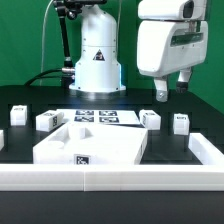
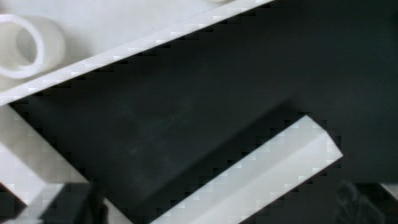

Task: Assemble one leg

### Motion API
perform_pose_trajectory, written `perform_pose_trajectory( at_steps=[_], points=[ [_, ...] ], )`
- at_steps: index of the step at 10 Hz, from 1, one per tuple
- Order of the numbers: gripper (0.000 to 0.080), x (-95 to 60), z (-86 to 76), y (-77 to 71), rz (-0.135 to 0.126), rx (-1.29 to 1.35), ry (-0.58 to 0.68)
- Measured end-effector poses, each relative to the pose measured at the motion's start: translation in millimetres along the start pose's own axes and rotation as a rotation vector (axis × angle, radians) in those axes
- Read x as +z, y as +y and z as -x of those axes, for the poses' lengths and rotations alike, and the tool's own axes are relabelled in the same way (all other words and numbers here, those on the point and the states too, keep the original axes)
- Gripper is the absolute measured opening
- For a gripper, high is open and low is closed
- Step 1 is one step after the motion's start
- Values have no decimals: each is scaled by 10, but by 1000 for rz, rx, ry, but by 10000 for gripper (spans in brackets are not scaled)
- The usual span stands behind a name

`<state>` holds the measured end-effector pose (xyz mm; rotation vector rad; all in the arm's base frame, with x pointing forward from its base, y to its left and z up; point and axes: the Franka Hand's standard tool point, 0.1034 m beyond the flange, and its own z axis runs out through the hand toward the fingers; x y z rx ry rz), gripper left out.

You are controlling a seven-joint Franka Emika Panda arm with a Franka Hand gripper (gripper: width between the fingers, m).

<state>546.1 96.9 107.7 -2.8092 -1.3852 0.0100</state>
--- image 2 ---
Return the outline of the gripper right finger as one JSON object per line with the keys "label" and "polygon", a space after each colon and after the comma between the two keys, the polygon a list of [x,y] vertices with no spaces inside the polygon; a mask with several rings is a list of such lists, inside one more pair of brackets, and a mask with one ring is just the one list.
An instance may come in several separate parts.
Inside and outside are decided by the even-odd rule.
{"label": "gripper right finger", "polygon": [[335,224],[398,224],[398,183],[344,181],[335,201]]}

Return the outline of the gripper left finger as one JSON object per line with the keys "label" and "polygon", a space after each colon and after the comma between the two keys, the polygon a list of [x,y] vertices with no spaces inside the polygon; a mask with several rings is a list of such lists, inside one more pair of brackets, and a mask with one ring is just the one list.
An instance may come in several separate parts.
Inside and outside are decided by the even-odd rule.
{"label": "gripper left finger", "polygon": [[108,207],[97,186],[67,183],[44,212],[40,224],[108,224]]}

